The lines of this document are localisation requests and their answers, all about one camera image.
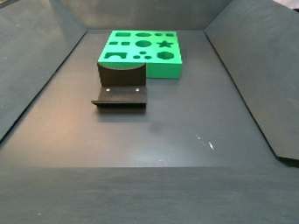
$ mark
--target circular hole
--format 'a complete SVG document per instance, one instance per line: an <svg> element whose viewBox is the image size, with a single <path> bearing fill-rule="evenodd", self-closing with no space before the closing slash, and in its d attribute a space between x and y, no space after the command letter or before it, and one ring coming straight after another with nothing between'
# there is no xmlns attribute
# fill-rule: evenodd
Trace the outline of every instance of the circular hole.
<svg viewBox="0 0 299 224"><path fill-rule="evenodd" d="M148 47L152 43L147 40L140 40L137 42L135 42L135 45L136 46L140 46L140 47Z"/></svg>
<svg viewBox="0 0 299 224"><path fill-rule="evenodd" d="M141 38L145 38L145 37L151 37L152 34L151 34L151 33L147 33L147 32L139 32L139 33L136 34L136 36L137 36L137 37L141 37Z"/></svg>
<svg viewBox="0 0 299 224"><path fill-rule="evenodd" d="M156 54L158 58L162 60L170 60L174 58L174 54L171 52L159 52Z"/></svg>

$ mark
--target white speck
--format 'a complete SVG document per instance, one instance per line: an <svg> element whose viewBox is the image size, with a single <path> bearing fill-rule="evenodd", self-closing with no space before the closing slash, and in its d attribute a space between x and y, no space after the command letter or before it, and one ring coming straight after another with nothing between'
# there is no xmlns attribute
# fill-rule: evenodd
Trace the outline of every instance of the white speck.
<svg viewBox="0 0 299 224"><path fill-rule="evenodd" d="M299 108L299 101L296 99L292 99L291 97L287 97L287 100L294 104L296 108Z"/></svg>
<svg viewBox="0 0 299 224"><path fill-rule="evenodd" d="M210 147L214 149L214 146L212 146L212 144L210 143Z"/></svg>
<svg viewBox="0 0 299 224"><path fill-rule="evenodd" d="M195 133L195 136L202 140L202 138L199 137L199 135Z"/></svg>

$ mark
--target dark gray surface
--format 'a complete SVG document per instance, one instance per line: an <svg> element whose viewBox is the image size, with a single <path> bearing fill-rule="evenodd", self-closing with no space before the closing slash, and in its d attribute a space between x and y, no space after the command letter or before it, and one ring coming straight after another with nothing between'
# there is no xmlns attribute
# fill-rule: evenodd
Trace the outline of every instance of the dark gray surface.
<svg viewBox="0 0 299 224"><path fill-rule="evenodd" d="M296 169L0 171L1 224L296 224Z"/></svg>
<svg viewBox="0 0 299 224"><path fill-rule="evenodd" d="M0 140L84 33L55 0L0 9Z"/></svg>
<svg viewBox="0 0 299 224"><path fill-rule="evenodd" d="M89 31L8 138L1 166L282 166L203 31L179 32L180 80L147 80L145 113L100 112Z"/></svg>
<svg viewBox="0 0 299 224"><path fill-rule="evenodd" d="M206 32L275 154L299 159L299 14L236 0Z"/></svg>
<svg viewBox="0 0 299 224"><path fill-rule="evenodd" d="M60 0L92 30L203 30L231 0Z"/></svg>

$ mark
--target black bracket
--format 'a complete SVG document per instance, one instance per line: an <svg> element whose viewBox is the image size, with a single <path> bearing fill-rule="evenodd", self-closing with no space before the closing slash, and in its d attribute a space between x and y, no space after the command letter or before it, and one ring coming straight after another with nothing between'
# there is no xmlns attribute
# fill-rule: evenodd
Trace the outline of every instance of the black bracket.
<svg viewBox="0 0 299 224"><path fill-rule="evenodd" d="M100 106L145 106L145 64L128 69L116 69L97 63L101 82L99 97L92 101Z"/></svg>

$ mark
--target green shape sorter block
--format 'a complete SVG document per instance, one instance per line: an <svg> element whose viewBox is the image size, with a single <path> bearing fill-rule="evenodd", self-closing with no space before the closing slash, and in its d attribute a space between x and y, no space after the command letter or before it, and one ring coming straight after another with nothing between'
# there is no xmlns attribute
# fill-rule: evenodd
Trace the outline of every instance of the green shape sorter block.
<svg viewBox="0 0 299 224"><path fill-rule="evenodd" d="M145 65L147 78L179 79L183 59L175 31L112 31L97 63L125 69Z"/></svg>

